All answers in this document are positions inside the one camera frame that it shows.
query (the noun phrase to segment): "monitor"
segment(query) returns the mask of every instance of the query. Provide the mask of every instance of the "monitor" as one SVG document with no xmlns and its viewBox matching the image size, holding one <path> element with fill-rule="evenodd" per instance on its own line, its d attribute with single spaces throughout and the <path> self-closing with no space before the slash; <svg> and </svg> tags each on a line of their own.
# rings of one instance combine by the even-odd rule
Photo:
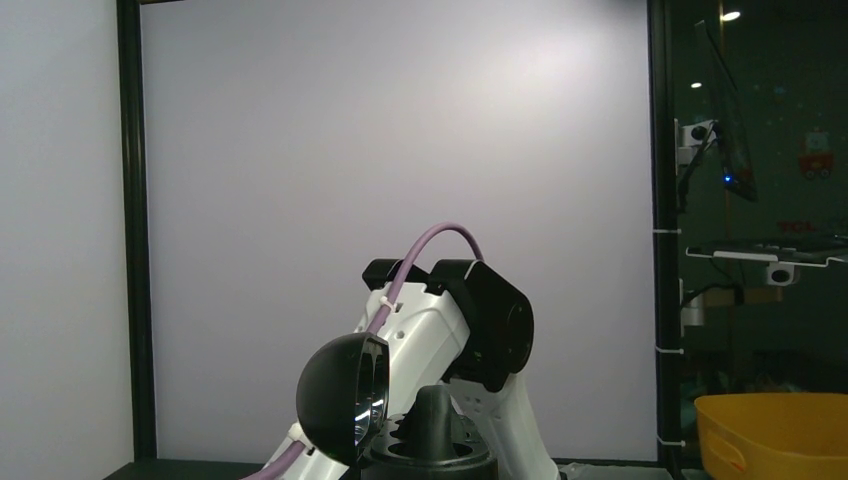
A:
<svg viewBox="0 0 848 480">
<path fill-rule="evenodd" d="M 721 155 L 722 182 L 727 191 L 748 201 L 757 201 L 757 185 L 748 138 L 739 108 L 736 83 L 724 63 L 721 51 L 704 21 L 695 25 L 699 56 L 704 67 L 704 87 L 713 109 L 713 131 Z"/>
</svg>

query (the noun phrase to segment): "white wall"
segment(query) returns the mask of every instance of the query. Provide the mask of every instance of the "white wall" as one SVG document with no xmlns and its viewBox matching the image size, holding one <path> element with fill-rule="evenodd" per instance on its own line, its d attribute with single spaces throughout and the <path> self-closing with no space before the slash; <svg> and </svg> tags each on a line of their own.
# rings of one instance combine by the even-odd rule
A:
<svg viewBox="0 0 848 480">
<path fill-rule="evenodd" d="M 132 460 L 115 2 L 0 3 L 0 478 Z"/>
<path fill-rule="evenodd" d="M 262 461 L 360 274 L 450 219 L 536 312 L 557 457 L 653 459 L 645 2 L 145 7 L 160 449 Z M 468 255 L 439 238 L 421 262 Z"/>
</svg>

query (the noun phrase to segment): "yellow basket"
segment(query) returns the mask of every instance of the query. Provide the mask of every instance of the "yellow basket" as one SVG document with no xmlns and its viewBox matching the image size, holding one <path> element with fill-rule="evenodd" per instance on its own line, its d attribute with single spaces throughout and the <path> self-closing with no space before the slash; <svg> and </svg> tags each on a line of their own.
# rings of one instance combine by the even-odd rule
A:
<svg viewBox="0 0 848 480">
<path fill-rule="evenodd" d="M 715 395 L 695 407 L 716 480 L 848 480 L 848 395 Z"/>
</svg>

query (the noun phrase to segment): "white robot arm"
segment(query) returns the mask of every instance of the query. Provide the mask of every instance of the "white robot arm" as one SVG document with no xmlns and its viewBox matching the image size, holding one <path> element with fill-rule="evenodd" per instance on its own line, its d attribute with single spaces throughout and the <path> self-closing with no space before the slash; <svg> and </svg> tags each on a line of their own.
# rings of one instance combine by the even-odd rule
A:
<svg viewBox="0 0 848 480">
<path fill-rule="evenodd" d="M 363 331 L 386 304 L 389 277 L 398 263 L 375 260 L 363 274 L 372 292 L 356 332 Z M 451 278 L 456 279 L 456 288 L 451 288 Z M 492 285 L 494 291 L 484 291 Z M 475 304 L 481 294 L 487 296 L 486 304 L 491 303 L 492 308 Z M 518 295 L 517 303 L 511 294 Z M 484 324 L 493 320 L 485 317 L 498 314 L 503 317 L 499 323 Z M 509 331 L 510 324 L 517 330 Z M 421 387 L 443 382 L 462 414 L 474 421 L 496 453 L 501 480 L 560 478 L 545 450 L 520 372 L 532 344 L 529 303 L 488 266 L 479 261 L 442 261 L 431 274 L 415 269 L 377 334 L 389 344 L 389 416 L 408 411 Z M 518 343 L 504 343 L 505 336 Z M 498 348 L 503 350 L 500 353 L 505 359 L 483 358 L 498 353 Z M 499 367 L 481 370 L 475 364 Z M 510 368 L 517 371 L 505 371 Z M 311 447 L 295 424 L 269 463 L 293 441 Z M 346 466 L 314 448 L 306 448 L 278 480 L 339 480 L 346 471 Z"/>
</svg>

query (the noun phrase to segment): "black frame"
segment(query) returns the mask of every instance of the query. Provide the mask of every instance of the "black frame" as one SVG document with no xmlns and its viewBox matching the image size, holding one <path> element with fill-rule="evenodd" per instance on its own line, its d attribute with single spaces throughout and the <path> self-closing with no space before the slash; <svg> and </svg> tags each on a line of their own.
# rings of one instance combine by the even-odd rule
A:
<svg viewBox="0 0 848 480">
<path fill-rule="evenodd" d="M 117 0 L 117 12 L 133 450 L 136 460 L 145 460 L 155 459 L 157 452 L 150 248 L 147 241 L 141 11 L 136 0 Z"/>
<path fill-rule="evenodd" d="M 130 365 L 135 459 L 154 460 L 156 395 L 148 245 L 147 170 L 144 143 L 144 95 L 140 4 L 179 0 L 116 0 L 123 136 L 124 215 L 127 255 Z M 678 242 L 670 1 L 648 0 L 651 67 L 651 137 L 654 200 L 654 276 L 657 379 L 657 450 L 659 461 L 597 464 L 656 466 L 682 479 L 679 442 L 681 356 L 678 311 Z"/>
<path fill-rule="evenodd" d="M 678 284 L 676 143 L 671 67 L 671 1 L 650 0 L 651 139 L 654 194 L 654 301 L 656 308 L 657 449 L 675 480 L 681 472 L 680 293 Z"/>
</svg>

